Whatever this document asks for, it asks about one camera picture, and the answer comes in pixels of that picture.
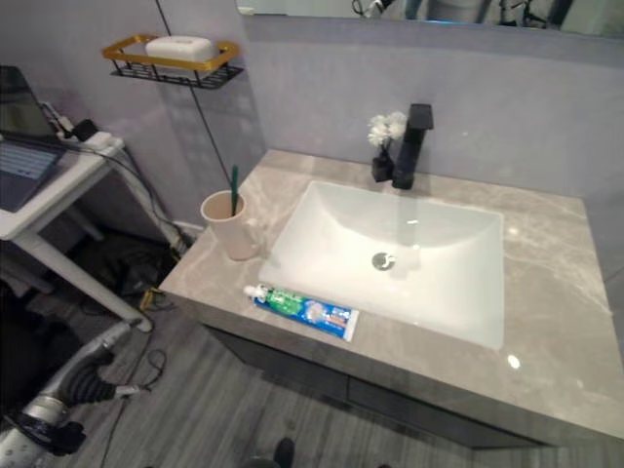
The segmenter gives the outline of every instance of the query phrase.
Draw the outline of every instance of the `toothbrush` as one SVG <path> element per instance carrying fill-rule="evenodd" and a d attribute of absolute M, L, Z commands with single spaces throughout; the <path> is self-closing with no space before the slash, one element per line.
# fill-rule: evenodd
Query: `toothbrush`
<path fill-rule="evenodd" d="M 238 166 L 232 168 L 232 180 L 230 181 L 230 193 L 232 196 L 232 216 L 236 214 L 236 205 L 238 205 Z"/>

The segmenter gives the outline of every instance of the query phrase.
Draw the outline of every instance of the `mirror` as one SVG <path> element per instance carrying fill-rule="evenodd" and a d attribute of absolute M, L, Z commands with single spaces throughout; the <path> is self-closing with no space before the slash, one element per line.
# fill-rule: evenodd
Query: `mirror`
<path fill-rule="evenodd" d="M 236 0 L 243 15 L 480 23 L 624 38 L 624 0 Z"/>

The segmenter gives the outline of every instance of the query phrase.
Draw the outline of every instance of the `table leg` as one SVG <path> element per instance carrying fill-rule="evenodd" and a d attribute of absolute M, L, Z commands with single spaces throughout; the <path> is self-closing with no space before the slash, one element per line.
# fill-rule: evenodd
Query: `table leg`
<path fill-rule="evenodd" d="M 74 205 L 67 207 L 65 214 L 71 217 L 80 228 L 93 237 L 96 241 L 101 242 L 104 240 L 104 235 L 80 210 Z"/>
<path fill-rule="evenodd" d="M 152 330 L 152 323 L 147 317 L 105 288 L 38 234 L 26 229 L 14 238 L 13 242 L 115 315 L 126 321 L 140 319 L 141 322 L 137 326 L 139 330 L 142 332 Z"/>

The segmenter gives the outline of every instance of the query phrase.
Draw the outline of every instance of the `dark cabinet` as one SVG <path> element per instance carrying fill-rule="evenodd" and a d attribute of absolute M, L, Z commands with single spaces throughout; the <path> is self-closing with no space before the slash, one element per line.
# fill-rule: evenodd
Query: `dark cabinet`
<path fill-rule="evenodd" d="M 536 442 L 391 390 L 349 379 L 348 402 L 472 449 L 534 447 Z"/>
<path fill-rule="evenodd" d="M 348 377 L 345 374 L 225 331 L 209 330 L 244 363 L 346 402 Z"/>
<path fill-rule="evenodd" d="M 208 329 L 246 364 L 463 446 L 473 449 L 503 449 L 540 445 L 263 344 L 225 331 Z"/>

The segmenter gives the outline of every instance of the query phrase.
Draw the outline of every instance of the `white table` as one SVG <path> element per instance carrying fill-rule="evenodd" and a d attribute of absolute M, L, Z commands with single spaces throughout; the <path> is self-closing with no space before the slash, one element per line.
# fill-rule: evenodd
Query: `white table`
<path fill-rule="evenodd" d="M 114 138 L 111 145 L 100 152 L 106 156 L 122 157 L 119 150 L 123 148 L 123 145 L 121 139 Z M 47 183 L 19 211 L 10 213 L 0 210 L 0 239 L 15 243 L 123 320 L 140 319 L 141 322 L 137 327 L 143 332 L 149 332 L 152 329 L 149 319 L 38 234 L 50 221 L 70 208 L 83 193 L 100 181 L 112 169 L 111 166 L 112 164 L 104 158 L 93 153 L 67 152 L 58 162 L 55 173 Z M 129 175 L 122 174 L 122 176 L 126 182 L 129 181 Z M 146 208 L 145 204 L 149 202 L 145 194 L 137 193 L 136 183 L 131 189 Z M 70 210 L 70 214 L 88 232 L 95 229 L 86 219 L 81 219 L 79 212 Z M 148 211 L 148 214 L 153 217 L 151 211 Z M 97 230 L 90 234 L 93 237 L 98 236 Z"/>

